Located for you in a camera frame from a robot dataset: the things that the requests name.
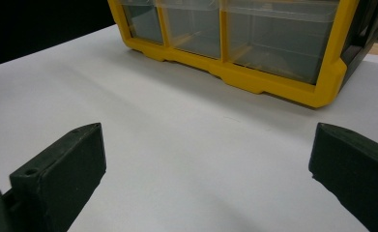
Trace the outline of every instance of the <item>dark background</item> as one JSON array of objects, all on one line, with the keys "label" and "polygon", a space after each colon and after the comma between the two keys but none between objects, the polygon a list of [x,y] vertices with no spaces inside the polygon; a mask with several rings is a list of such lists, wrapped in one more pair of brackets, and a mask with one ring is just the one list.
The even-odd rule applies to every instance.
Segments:
[{"label": "dark background", "polygon": [[113,24],[106,0],[0,0],[0,64]]}]

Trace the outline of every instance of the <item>screw hole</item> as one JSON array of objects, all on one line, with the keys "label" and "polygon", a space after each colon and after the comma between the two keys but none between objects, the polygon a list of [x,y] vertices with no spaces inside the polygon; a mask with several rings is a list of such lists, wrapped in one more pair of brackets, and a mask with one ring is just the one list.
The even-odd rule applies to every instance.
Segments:
[{"label": "screw hole", "polygon": [[33,174],[35,174],[37,172],[38,172],[37,169],[29,169],[29,170],[25,171],[25,175],[26,176],[31,176],[31,175],[33,175]]}]

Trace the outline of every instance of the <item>yellow frame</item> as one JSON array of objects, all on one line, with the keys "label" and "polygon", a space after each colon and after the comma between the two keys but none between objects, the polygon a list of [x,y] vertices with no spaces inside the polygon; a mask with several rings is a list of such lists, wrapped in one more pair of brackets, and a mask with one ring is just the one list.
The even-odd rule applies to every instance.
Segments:
[{"label": "yellow frame", "polygon": [[340,54],[359,2],[360,0],[340,0],[317,83],[311,85],[229,63],[226,35],[227,14],[222,9],[219,10],[221,57],[216,60],[170,46],[164,20],[165,12],[162,8],[157,9],[164,43],[149,43],[133,38],[122,5],[118,3],[118,0],[108,0],[110,11],[126,46],[139,50],[147,57],[158,61],[176,61],[207,71],[220,77],[226,84],[252,93],[267,92],[311,107],[321,107],[331,103],[339,92],[347,71],[347,66],[340,58]]}]

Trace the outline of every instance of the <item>white table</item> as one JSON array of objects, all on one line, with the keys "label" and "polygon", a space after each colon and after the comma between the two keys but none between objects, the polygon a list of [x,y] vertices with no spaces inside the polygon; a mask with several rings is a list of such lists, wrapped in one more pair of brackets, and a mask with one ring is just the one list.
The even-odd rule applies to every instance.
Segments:
[{"label": "white table", "polygon": [[318,122],[378,142],[378,56],[312,110],[126,48],[115,26],[0,65],[0,189],[102,122],[107,173],[70,231],[366,231],[311,178]]}]

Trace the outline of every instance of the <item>yellow storage bin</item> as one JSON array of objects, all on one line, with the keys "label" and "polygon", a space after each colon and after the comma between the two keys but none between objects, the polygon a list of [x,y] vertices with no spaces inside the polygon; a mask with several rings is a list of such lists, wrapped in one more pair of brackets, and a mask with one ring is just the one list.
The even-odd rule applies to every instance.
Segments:
[{"label": "yellow storage bin", "polygon": [[320,107],[378,35],[378,0],[108,0],[123,41],[253,93]]}]

